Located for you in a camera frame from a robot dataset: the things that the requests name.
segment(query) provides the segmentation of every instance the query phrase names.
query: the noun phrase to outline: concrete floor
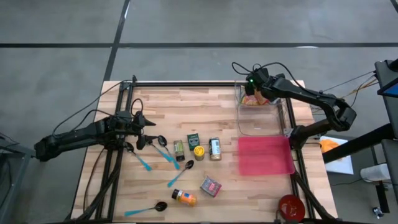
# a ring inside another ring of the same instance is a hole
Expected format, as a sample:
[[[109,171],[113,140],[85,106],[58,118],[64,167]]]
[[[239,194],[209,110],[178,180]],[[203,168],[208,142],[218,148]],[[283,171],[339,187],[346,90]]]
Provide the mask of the concrete floor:
[[[112,42],[123,0],[0,1],[1,43]],[[121,42],[394,42],[398,13],[388,0],[135,0]],[[308,88],[326,89],[374,69],[377,60],[397,57],[395,48],[333,49],[119,49],[111,80],[242,79],[230,64],[280,61]],[[0,49],[0,131],[32,146],[68,115],[100,92],[110,49]],[[284,72],[272,67],[271,72]],[[345,95],[364,80],[335,88]],[[359,93],[358,117],[343,136],[359,136],[388,122],[377,86]],[[65,124],[65,131],[84,114]],[[60,222],[69,213],[84,149],[39,163],[32,161],[18,196],[12,223]],[[331,184],[358,179],[371,166],[369,151],[353,156],[355,176],[330,174]],[[374,187],[357,182],[332,187],[339,217],[368,223],[395,223],[390,214],[375,219]]]

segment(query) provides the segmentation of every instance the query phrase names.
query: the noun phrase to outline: wooden tabletop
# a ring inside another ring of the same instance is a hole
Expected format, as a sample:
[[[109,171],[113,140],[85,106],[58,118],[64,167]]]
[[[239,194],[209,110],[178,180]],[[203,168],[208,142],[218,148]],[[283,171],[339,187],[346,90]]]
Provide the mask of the wooden tabletop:
[[[104,82],[103,92],[117,82]],[[118,87],[100,98],[98,109],[114,113]],[[145,134],[163,135],[168,140],[169,149],[173,149],[174,140],[182,140],[185,150],[185,162],[194,159],[188,149],[187,134],[198,133],[201,145],[208,152],[208,140],[219,137],[222,160],[209,160],[205,154],[203,161],[195,161],[191,170],[186,171],[171,188],[167,183],[180,171],[167,162],[152,146],[146,146],[136,152],[153,170],[148,172],[142,164],[128,152],[124,152],[118,196],[114,210],[114,222],[271,222],[279,199],[292,193],[288,175],[277,176],[241,176],[238,171],[237,141],[240,136],[237,129],[237,109],[234,87],[145,87],[134,89],[134,99],[144,102],[144,115],[155,122],[156,126],[144,128]],[[308,104],[292,100],[297,124],[308,125],[314,122]],[[277,110],[272,107],[241,108],[239,125],[244,133],[273,135],[281,133]],[[95,120],[106,115],[97,113]],[[285,123],[289,120],[284,114]],[[136,138],[128,137],[135,145]],[[102,150],[101,146],[89,147],[86,153],[80,183],[73,206],[72,218],[83,212],[83,196],[93,164]],[[104,168],[105,154],[102,153],[91,181],[88,203],[98,193]],[[331,194],[322,154],[316,144],[306,144],[303,157],[307,169],[311,191],[328,212],[337,217],[335,203]],[[204,178],[209,177],[222,184],[219,194],[213,198],[199,187]],[[184,190],[198,199],[195,207],[188,207],[171,198],[173,189]],[[106,197],[104,214],[108,211]],[[165,201],[169,207],[164,212],[150,210],[131,217],[124,217],[128,210],[153,207],[157,202]]]

